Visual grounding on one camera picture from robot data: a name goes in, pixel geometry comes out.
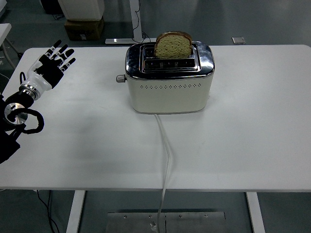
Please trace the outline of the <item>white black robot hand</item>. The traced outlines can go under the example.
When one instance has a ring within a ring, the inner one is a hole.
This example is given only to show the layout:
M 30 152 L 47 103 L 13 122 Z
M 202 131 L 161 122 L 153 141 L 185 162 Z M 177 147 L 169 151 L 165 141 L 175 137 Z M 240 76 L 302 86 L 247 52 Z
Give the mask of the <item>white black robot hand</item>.
M 19 91 L 27 93 L 37 100 L 45 91 L 56 87 L 65 71 L 76 61 L 72 56 L 74 49 L 69 49 L 58 40 L 42 54 L 29 68 L 24 79 L 20 81 Z

